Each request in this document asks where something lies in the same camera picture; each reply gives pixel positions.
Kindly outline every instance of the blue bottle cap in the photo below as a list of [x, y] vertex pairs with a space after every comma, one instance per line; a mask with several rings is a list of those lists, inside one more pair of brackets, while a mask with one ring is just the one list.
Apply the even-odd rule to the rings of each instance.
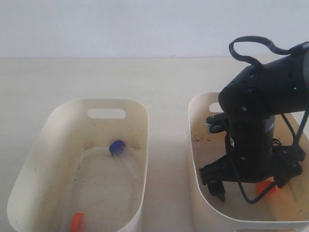
[[122, 142], [121, 140], [117, 140], [117, 141], [113, 142], [113, 143], [110, 145], [110, 148], [109, 148], [110, 153], [113, 154], [114, 151], [115, 151], [117, 148], [121, 147], [121, 146], [124, 146], [124, 147], [126, 146], [125, 143]]

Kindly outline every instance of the tabletop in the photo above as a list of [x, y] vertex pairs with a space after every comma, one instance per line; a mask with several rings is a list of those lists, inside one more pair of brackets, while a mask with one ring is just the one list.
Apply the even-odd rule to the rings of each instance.
[[0, 231], [14, 232], [7, 201], [50, 113], [68, 100], [109, 97], [137, 100], [149, 112], [143, 230], [193, 232], [188, 104], [220, 91], [245, 66], [232, 58], [0, 59]]

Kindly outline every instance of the white plastic bin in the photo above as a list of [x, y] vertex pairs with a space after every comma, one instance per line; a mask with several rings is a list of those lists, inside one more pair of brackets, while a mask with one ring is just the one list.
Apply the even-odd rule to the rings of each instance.
[[[285, 187], [257, 204], [245, 202], [237, 183], [224, 182], [226, 202], [209, 194], [202, 185], [198, 169], [225, 155], [225, 133], [210, 134], [204, 121], [211, 114], [210, 105], [218, 102], [217, 92], [204, 93], [189, 104], [188, 165], [192, 213], [197, 232], [292, 232], [309, 225], [309, 157], [300, 162], [303, 173]], [[298, 124], [287, 115], [294, 129]], [[292, 136], [280, 116], [276, 117], [275, 137], [291, 144]], [[303, 134], [300, 145], [309, 155], [309, 141]], [[244, 184], [247, 195], [256, 196], [255, 184]]]
[[[69, 232], [84, 214], [83, 232], [142, 232], [148, 162], [146, 109], [127, 99], [78, 99], [49, 116], [10, 195], [7, 214], [18, 232]], [[126, 144], [140, 180], [132, 182], [109, 152]]]

